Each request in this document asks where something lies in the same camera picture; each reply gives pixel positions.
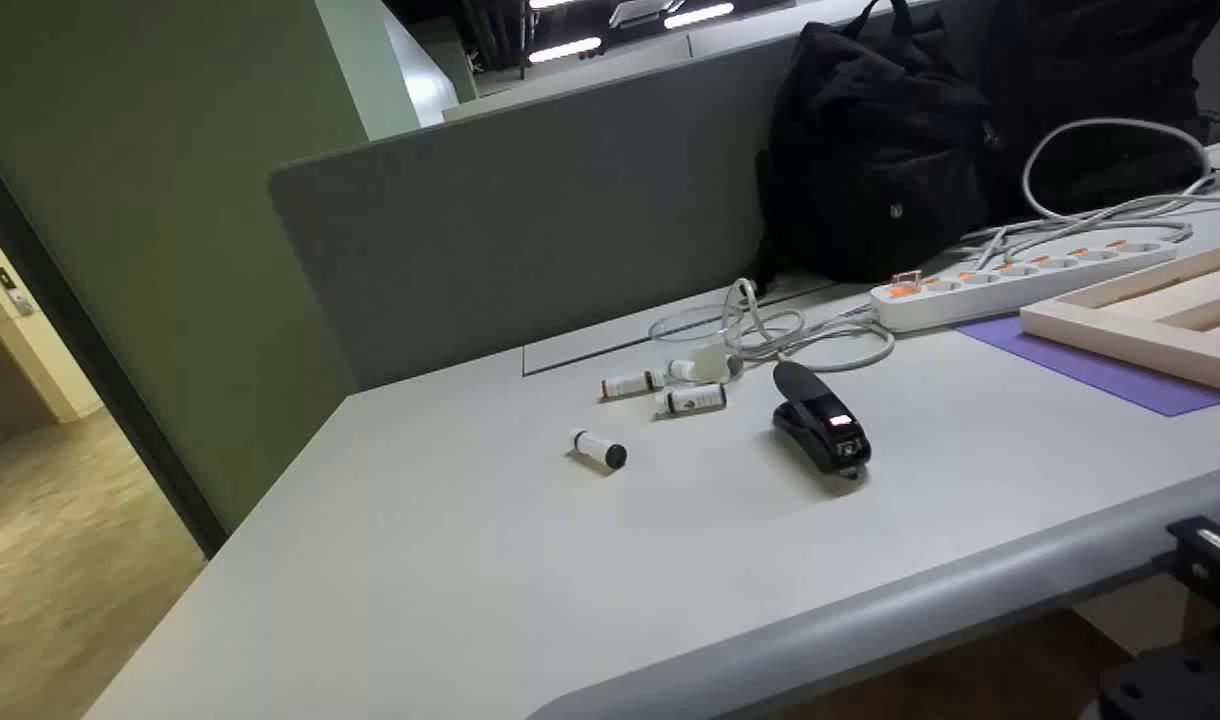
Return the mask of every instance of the power strip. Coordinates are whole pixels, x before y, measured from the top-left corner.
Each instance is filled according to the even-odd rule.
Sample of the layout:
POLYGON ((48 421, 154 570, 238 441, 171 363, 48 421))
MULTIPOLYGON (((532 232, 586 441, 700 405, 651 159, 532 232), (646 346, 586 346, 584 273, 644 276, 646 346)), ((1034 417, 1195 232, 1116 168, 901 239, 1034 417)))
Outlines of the power strip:
POLYGON ((941 276, 894 276, 872 289, 876 316, 893 334, 929 334, 982 316, 1007 316, 1023 304, 1172 260, 1172 245, 1106 239, 1065 253, 1029 253, 999 267, 949 267, 941 276))

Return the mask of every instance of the cable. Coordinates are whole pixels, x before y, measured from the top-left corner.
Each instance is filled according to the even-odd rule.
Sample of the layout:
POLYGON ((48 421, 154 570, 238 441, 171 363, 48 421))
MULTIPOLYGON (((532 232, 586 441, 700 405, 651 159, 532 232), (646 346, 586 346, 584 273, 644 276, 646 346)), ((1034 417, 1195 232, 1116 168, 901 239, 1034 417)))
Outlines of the cable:
POLYGON ((839 322, 821 322, 807 329, 805 314, 775 314, 765 316, 758 299, 756 299, 756 285, 753 280, 732 280, 732 293, 724 295, 724 348, 732 351, 734 363, 768 363, 768 361, 783 361, 794 356, 800 348, 811 348, 821 339, 835 339, 835 338, 876 338, 878 348, 842 363, 805 363, 811 373, 853 373, 853 369, 867 369, 878 363, 884 356, 893 356, 894 338, 876 323, 872 304, 847 308, 839 322))
POLYGON ((1033 211, 1039 211, 1039 219, 999 225, 999 230, 982 230, 982 232, 963 236, 963 239, 982 236, 979 249, 972 253, 972 267, 989 267, 996 255, 1011 260, 1029 249, 1039 249, 1039 245, 1050 245, 1050 239, 1065 239, 1065 236, 1080 236, 1080 232, 1101 232, 1101 230, 1159 230, 1169 245, 1185 245, 1191 236, 1191 225, 1154 219, 1154 217, 1181 211, 1186 205, 1220 205, 1220 196, 1199 196, 1205 187, 1215 186, 1215 171, 1220 168, 1212 168, 1205 146, 1195 135, 1172 129, 1172 123, 1153 123, 1153 121, 1134 121, 1134 117, 1084 117, 1084 121, 1058 123, 1033 147, 1033 158, 1018 168, 1018 193, 1033 205, 1033 211), (1134 202, 1124 202, 1124 205, 1106 205, 1106 210, 1097 210, 1097 211, 1072 211, 1072 217, 1050 211, 1050 210, 1039 205, 1039 196, 1033 187, 1033 168, 1039 164, 1042 147, 1055 135, 1077 131, 1077 129, 1141 129, 1141 131, 1172 135, 1199 158, 1205 171, 1181 193, 1134 196, 1134 202))
POLYGON ((1042 147, 1049 147, 1055 135, 1077 131, 1077 129, 1141 129, 1141 131, 1172 135, 1172 140, 1186 146, 1186 147, 1199 158, 1199 164, 1205 164, 1199 180, 1191 180, 1181 196, 1195 196, 1205 186, 1212 186, 1212 164, 1206 164, 1206 151, 1205 151, 1205 146, 1199 146, 1195 135, 1172 129, 1172 123, 1153 123, 1153 121, 1134 121, 1134 117, 1084 117, 1084 121, 1069 121, 1069 123, 1050 129, 1050 131, 1033 147, 1033 158, 1029 158, 1023 168, 1018 168, 1018 196, 1033 205, 1033 211, 1039 211, 1039 217, 1049 217, 1049 219, 1072 219, 1072 217, 1058 217, 1058 211, 1050 211, 1050 210, 1042 210, 1042 205, 1034 202, 1033 168, 1039 164, 1042 147))

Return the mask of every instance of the wooden frame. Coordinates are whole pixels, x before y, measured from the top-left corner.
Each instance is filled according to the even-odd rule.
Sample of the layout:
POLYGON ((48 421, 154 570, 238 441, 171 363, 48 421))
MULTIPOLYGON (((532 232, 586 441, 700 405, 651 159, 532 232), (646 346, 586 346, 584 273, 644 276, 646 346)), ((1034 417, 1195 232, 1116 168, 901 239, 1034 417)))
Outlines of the wooden frame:
POLYGON ((1018 314, 1023 334, 1220 390, 1220 249, 1018 314))

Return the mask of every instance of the white plastic part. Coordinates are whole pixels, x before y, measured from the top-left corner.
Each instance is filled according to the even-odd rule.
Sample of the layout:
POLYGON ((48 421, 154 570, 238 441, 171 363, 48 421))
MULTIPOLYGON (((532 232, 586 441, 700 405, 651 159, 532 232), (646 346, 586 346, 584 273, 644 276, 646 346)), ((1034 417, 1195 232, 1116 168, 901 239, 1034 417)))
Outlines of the white plastic part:
POLYGON ((709 346, 684 361, 662 363, 669 384, 724 384, 727 380, 727 346, 709 346))
POLYGON ((570 458, 584 458, 586 463, 596 463, 601 472, 617 472, 628 461, 628 450, 596 435, 586 429, 570 433, 570 458))
POLYGON ((982 316, 1007 316, 1023 304, 1172 260, 1172 245, 1092 245, 1072 253, 1029 253, 1002 267, 950 267, 924 280, 872 289, 876 322, 893 334, 929 334, 982 316))
POLYGON ((692 417, 692 411, 719 411, 719 408, 727 408, 727 390, 724 384, 673 390, 659 400, 659 417, 692 417))
POLYGON ((636 373, 636 375, 609 375, 601 380, 601 400, 622 400, 622 395, 646 395, 659 391, 659 375, 654 373, 636 373))

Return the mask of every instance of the purple paper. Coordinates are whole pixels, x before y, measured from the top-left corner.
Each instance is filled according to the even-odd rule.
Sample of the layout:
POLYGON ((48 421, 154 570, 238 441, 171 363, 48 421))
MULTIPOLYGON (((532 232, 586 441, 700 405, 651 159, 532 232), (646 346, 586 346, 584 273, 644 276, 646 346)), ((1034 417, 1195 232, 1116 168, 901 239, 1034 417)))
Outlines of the purple paper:
POLYGON ((1014 316, 963 323, 958 334, 979 339, 979 346, 992 346, 1007 356, 1018 356, 1029 363, 1039 363, 1039 369, 1050 369, 1069 380, 1080 380, 1089 390, 1101 390, 1106 395, 1141 405, 1154 417, 1186 417, 1186 411, 1220 405, 1220 391, 1212 391, 1212 390, 1185 384, 1185 380, 1154 375, 1154 373, 1144 373, 1144 369, 1131 369, 1131 363, 1116 363, 1106 356, 1089 356, 1089 351, 1077 351, 1077 348, 1065 348, 1065 346, 1023 338, 1014 316))

